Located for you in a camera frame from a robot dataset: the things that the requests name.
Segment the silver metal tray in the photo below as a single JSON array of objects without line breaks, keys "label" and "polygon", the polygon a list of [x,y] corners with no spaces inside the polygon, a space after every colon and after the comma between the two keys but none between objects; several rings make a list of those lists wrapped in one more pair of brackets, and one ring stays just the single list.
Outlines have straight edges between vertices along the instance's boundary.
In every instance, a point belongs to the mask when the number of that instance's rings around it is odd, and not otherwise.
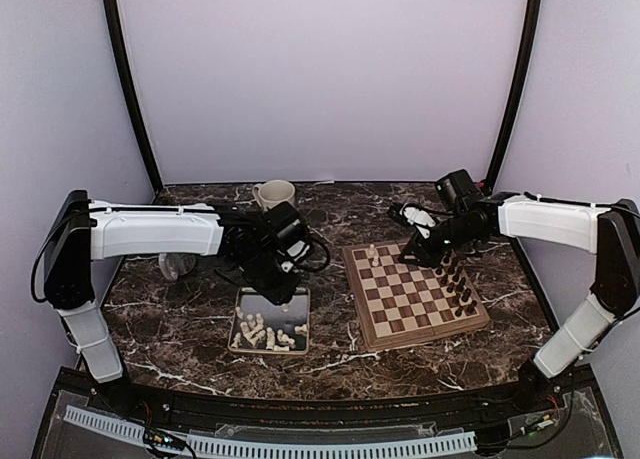
[{"label": "silver metal tray", "polygon": [[304,355],[309,350],[311,293],[298,288],[292,299],[274,305],[251,288],[240,288],[227,348],[252,355]]}]

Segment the wooden chessboard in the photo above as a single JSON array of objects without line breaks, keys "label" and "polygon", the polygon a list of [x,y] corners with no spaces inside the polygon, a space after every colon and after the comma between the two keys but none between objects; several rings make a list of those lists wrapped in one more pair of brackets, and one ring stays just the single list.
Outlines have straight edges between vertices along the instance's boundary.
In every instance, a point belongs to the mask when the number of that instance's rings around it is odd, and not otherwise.
[{"label": "wooden chessboard", "polygon": [[[364,342],[369,351],[381,351],[419,345],[432,340],[467,333],[487,326],[490,318],[479,300],[479,314],[471,318],[444,322],[432,300],[430,289],[438,286],[433,270],[399,261],[407,244],[402,241],[372,243],[380,265],[372,267],[368,257],[370,244],[346,246],[342,258]],[[449,253],[441,265],[460,256]]]}]

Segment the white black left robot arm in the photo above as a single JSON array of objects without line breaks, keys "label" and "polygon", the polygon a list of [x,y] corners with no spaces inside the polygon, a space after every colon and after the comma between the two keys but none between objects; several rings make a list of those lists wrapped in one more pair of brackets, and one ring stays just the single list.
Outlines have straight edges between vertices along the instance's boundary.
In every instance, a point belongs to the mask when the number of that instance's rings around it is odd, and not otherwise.
[{"label": "white black left robot arm", "polygon": [[102,400],[120,415],[141,406],[93,285],[94,263],[130,256],[215,257],[274,305],[291,301],[314,239],[298,210],[267,212],[236,205],[132,205],[66,197],[30,273],[34,302],[54,309]]}]

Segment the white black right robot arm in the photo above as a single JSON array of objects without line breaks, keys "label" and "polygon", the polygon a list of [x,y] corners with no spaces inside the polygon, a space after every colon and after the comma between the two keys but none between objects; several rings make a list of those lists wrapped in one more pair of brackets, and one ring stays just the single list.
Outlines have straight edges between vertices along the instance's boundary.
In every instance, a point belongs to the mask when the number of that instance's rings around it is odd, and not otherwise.
[{"label": "white black right robot arm", "polygon": [[400,259],[435,268],[447,254],[491,237],[522,245],[544,293],[582,291],[563,311],[563,322],[518,370],[510,403],[534,411],[555,378],[601,344],[619,323],[639,311],[639,208],[631,199],[614,203],[494,192],[465,169],[434,185],[444,206],[394,203],[389,216],[412,229]]}]

